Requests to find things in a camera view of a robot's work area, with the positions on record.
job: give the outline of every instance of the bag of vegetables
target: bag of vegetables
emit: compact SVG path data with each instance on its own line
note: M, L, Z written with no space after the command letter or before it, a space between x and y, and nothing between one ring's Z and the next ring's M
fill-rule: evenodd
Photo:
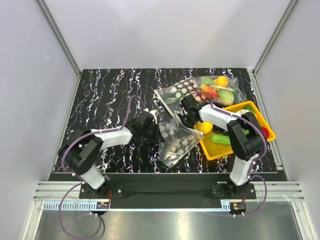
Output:
M230 106L245 102L246 96L238 88L238 79L227 76L198 76L194 84L198 92L210 92L216 96L215 102L222 106ZM211 101L211 94L198 94L197 101Z

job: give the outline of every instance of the white backdrop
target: white backdrop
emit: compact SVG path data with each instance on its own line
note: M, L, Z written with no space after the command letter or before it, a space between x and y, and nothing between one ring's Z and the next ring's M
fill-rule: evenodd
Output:
M0 7L0 238L21 240L77 77L35 0Z
M45 0L91 68L253 68L290 0Z
M299 181L320 237L320 2L303 0L258 73L292 180Z

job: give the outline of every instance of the metal floor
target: metal floor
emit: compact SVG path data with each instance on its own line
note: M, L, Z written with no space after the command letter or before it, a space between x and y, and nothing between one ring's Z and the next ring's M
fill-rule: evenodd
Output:
M247 212L258 207L247 203ZM65 226L84 211L63 211ZM213 214L229 216L225 212ZM101 228L94 239L101 240L302 240L292 205L267 202L260 212L248 217L220 217L209 212L133 212L110 211L102 216ZM71 224L67 230L79 238L92 235L99 225L93 216ZM69 240L60 228L58 211L42 213L37 240Z

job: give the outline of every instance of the metal corner post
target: metal corner post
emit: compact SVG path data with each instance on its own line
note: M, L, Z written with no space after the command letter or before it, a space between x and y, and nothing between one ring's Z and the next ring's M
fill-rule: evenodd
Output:
M79 77L81 75L82 70L79 68L77 62L75 61L75 58L73 57L71 51L69 50L66 41L64 40L61 32L59 31L59 28L55 22L54 17L52 16L47 4L45 3L45 0L35 0L35 1L38 4L40 10L42 11L45 19L47 20L56 40L58 41L62 51L64 52L66 58L68 59L75 74L77 75L77 77Z
M297 5L297 3L299 1L300 0L291 0L289 2L288 6L286 7L286 9L285 9L285 11L284 11L284 13L283 13L278 25L276 26L276 28L275 28L275 30L274 30L274 32L273 32L273 34L272 34L272 36L271 36L271 38L269 40L269 42L267 43L265 49L263 50L262 55L260 56L257 64L255 65L255 67L252 69L252 71L253 71L253 73L255 75L259 72L259 70L260 70L262 64L264 63L266 57L268 56L271 48L273 47L275 41L277 40L279 34L283 30L286 22L288 21L290 15L294 11L294 9L295 9L295 7L296 7L296 5Z

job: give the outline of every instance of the marble tabletop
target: marble tabletop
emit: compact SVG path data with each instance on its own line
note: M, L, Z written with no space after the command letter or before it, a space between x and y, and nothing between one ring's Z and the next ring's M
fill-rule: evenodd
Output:
M238 78L239 89L247 100L257 104L246 68L152 68L152 69L85 69L72 105L64 134L65 141L79 126L90 129L113 128L121 125L129 98L138 95L146 107L158 109L160 119L169 121L170 115L158 100L154 90L169 87L189 77L227 75ZM141 112L139 103L131 107L130 119ZM159 160L159 146L140 143L119 145L101 151L96 166L102 173L218 173L227 172L233 154L208 161L200 144L193 148L174 167ZM268 144L267 154L257 161L257 172L276 172L276 163ZM63 172L58 160L53 172Z

